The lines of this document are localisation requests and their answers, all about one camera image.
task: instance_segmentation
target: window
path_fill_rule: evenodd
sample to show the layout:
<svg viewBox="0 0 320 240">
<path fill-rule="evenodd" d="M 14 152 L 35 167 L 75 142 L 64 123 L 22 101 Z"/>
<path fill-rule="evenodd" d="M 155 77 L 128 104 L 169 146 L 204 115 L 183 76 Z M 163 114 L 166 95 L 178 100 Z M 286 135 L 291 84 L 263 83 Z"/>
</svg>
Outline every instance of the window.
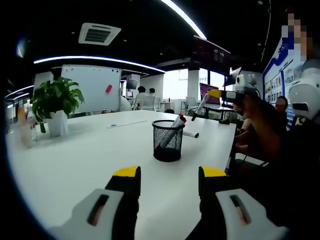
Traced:
<svg viewBox="0 0 320 240">
<path fill-rule="evenodd" d="M 200 83 L 208 84 L 208 70 L 203 68 L 200 68 L 200 71 L 199 71 L 198 101 L 201 101 Z"/>
<path fill-rule="evenodd" d="M 127 81 L 123 82 L 123 89 L 122 89 L 122 96 L 126 97 L 127 94 Z"/>
<path fill-rule="evenodd" d="M 233 86 L 229 85 L 224 88 L 225 84 L 225 76 L 214 71 L 210 72 L 210 85 L 219 88 L 220 90 L 232 91 Z"/>
<path fill-rule="evenodd" d="M 186 99 L 188 94 L 188 69 L 167 71 L 163 78 L 164 99 Z"/>
</svg>

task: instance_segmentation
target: mesh pen holder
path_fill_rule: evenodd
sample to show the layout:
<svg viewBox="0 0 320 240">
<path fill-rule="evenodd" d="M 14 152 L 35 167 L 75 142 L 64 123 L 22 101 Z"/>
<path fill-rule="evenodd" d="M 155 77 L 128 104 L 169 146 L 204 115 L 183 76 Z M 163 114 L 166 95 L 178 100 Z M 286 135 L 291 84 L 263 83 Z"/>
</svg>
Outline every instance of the mesh pen holder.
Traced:
<svg viewBox="0 0 320 240">
<path fill-rule="evenodd" d="M 182 136 L 185 125 L 171 127 L 173 120 L 158 120 L 153 126 L 153 156 L 161 162 L 174 162 L 181 158 Z"/>
</svg>

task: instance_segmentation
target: black ceiling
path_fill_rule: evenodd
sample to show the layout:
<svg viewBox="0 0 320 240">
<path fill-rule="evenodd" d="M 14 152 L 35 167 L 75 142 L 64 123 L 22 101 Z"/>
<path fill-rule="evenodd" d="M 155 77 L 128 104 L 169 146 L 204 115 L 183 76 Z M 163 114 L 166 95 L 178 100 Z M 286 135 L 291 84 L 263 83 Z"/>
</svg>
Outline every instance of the black ceiling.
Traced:
<svg viewBox="0 0 320 240">
<path fill-rule="evenodd" d="M 232 67 L 262 72 L 281 36 L 286 17 L 284 7 L 269 0 L 175 0 L 198 25 L 207 39 L 232 54 Z M 193 47 L 193 29 L 160 0 L 114 0 L 101 2 L 55 2 L 54 4 L 19 5 L 14 9 L 17 23 L 9 28 L 7 77 L 13 91 L 32 84 L 35 73 L 62 64 L 94 64 L 155 74 L 155 71 L 132 65 L 88 60 L 58 60 L 34 65 L 33 61 L 57 56 L 99 56 L 127 60 L 149 66 L 188 58 Z M 83 23 L 105 24 L 121 28 L 109 46 L 79 44 Z M 16 46 L 24 40 L 23 58 L 16 56 Z M 179 64 L 159 67 L 181 68 Z"/>
</svg>

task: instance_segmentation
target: potted plant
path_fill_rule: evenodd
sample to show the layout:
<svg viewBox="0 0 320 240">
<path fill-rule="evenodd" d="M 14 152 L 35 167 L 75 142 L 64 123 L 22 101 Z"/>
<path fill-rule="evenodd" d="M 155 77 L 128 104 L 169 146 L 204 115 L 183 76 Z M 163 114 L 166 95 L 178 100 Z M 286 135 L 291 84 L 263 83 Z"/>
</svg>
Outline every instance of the potted plant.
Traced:
<svg viewBox="0 0 320 240">
<path fill-rule="evenodd" d="M 46 132 L 44 121 L 47 121 L 52 137 L 67 133 L 67 119 L 79 107 L 78 98 L 83 103 L 84 97 L 78 88 L 77 82 L 65 77 L 43 82 L 32 97 L 32 112 L 40 123 L 42 133 Z"/>
</svg>

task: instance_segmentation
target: office chair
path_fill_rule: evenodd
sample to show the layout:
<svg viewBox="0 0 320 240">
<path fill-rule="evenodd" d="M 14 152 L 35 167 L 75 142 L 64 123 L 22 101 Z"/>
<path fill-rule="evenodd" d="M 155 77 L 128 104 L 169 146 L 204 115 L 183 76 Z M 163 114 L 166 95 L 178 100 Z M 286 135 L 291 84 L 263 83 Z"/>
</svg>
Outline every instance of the office chair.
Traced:
<svg viewBox="0 0 320 240">
<path fill-rule="evenodd" d="M 160 97 L 155 97 L 154 98 L 153 109 L 154 109 L 155 112 L 161 112 L 160 101 L 161 101 Z"/>
<path fill-rule="evenodd" d="M 187 101 L 188 110 L 195 109 L 199 106 L 199 104 L 197 103 L 196 99 L 193 96 L 187 96 L 186 101 Z"/>
<path fill-rule="evenodd" d="M 155 102 L 155 96 L 142 96 L 139 99 L 140 109 L 141 110 L 148 110 L 148 111 L 155 111 L 154 102 Z"/>
</svg>

